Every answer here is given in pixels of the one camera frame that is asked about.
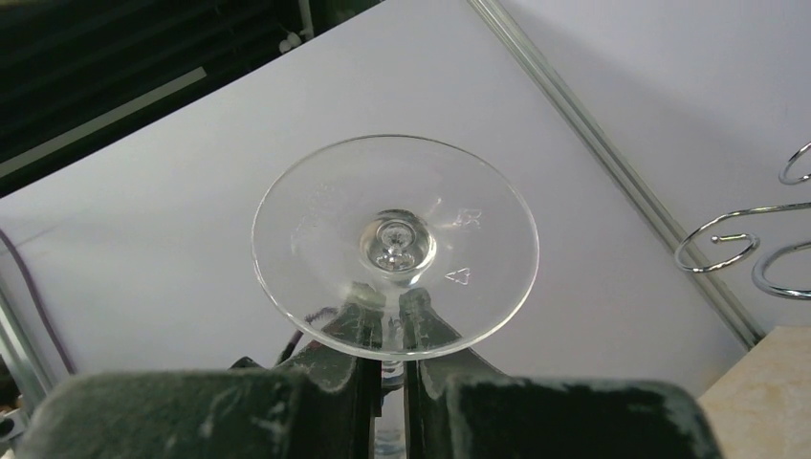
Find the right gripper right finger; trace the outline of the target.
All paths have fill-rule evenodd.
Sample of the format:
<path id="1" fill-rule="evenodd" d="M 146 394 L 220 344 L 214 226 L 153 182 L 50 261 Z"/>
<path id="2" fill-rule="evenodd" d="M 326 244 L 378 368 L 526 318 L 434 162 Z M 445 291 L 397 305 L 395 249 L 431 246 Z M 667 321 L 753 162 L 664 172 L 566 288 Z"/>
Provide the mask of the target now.
<path id="1" fill-rule="evenodd" d="M 656 381 L 508 376 L 471 349 L 405 364 L 410 458 L 720 458 L 696 400 Z"/>

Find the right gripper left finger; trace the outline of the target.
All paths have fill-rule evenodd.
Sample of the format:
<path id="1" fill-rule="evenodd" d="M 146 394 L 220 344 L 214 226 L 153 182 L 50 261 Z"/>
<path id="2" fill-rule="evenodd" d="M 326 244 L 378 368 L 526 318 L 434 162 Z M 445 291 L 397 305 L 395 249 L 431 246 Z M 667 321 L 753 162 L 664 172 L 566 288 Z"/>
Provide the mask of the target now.
<path id="1" fill-rule="evenodd" d="M 98 373 L 36 409 L 22 458 L 368 458 L 380 366 L 313 342 L 272 368 Z"/>

